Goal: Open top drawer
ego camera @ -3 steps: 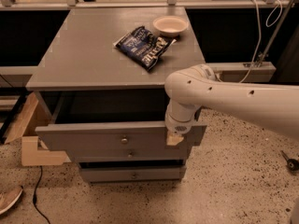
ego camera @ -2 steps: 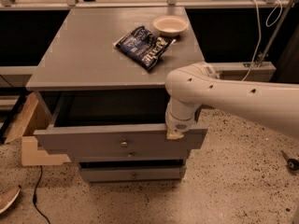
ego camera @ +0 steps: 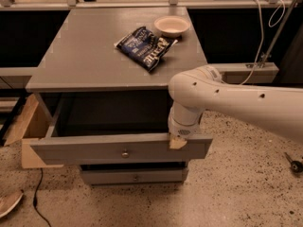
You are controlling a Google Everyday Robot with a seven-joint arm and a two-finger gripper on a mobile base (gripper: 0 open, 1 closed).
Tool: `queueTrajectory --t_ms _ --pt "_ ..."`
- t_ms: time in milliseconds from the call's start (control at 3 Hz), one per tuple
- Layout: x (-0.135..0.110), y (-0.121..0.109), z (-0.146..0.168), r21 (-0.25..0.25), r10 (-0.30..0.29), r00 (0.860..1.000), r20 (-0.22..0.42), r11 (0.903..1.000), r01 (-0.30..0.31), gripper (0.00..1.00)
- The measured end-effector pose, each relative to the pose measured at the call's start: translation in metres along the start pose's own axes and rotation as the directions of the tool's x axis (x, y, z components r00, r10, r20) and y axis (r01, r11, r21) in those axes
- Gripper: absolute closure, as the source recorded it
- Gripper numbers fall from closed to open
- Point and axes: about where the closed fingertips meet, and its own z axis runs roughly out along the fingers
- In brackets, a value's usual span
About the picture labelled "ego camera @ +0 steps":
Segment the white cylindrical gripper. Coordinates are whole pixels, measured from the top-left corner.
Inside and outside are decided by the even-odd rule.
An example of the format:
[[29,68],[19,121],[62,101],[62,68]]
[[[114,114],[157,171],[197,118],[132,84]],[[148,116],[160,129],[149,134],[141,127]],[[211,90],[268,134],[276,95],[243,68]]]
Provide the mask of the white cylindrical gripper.
[[187,144],[187,140],[200,127],[204,109],[183,106],[173,102],[169,111],[169,148],[180,149]]

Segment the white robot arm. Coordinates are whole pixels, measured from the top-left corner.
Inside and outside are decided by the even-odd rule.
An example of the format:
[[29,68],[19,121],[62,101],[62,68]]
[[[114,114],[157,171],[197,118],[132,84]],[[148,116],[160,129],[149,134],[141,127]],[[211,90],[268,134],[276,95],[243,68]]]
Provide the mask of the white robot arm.
[[170,146],[181,148],[200,128],[206,110],[234,117],[279,136],[303,143],[303,90],[236,85],[206,65],[176,74],[169,81]]

